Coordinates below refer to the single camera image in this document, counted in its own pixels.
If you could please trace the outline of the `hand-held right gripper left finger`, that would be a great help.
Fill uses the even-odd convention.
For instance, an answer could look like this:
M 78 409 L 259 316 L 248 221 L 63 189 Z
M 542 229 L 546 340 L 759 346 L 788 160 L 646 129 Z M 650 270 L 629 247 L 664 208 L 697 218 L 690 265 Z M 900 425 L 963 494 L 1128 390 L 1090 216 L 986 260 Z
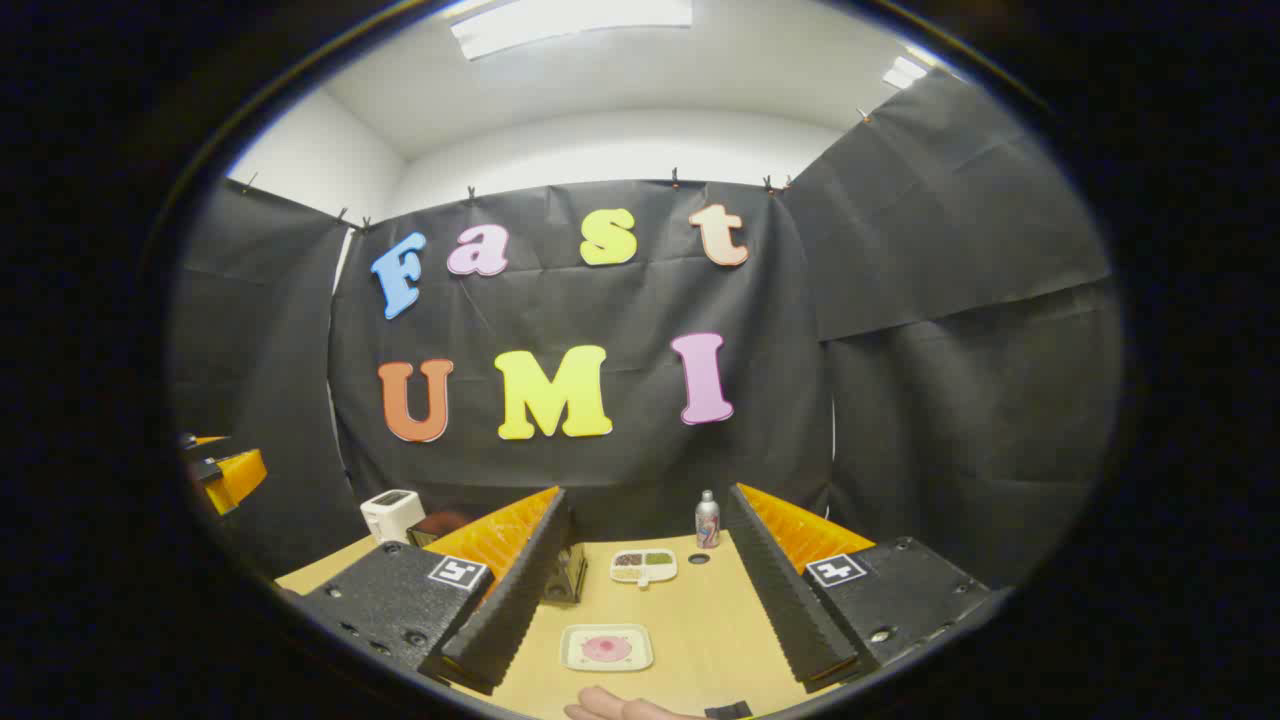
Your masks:
M 426 548 L 380 543 L 294 606 L 387 666 L 490 694 L 524 643 L 570 519 L 553 486 Z

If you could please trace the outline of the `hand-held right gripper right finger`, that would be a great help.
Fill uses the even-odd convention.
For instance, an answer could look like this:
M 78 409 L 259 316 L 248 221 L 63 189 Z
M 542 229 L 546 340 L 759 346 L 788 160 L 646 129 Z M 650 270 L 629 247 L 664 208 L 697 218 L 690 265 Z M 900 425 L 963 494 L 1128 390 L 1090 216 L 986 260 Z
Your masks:
M 992 589 L 910 536 L 876 543 L 762 489 L 730 489 L 724 527 L 806 691 L 922 652 Z

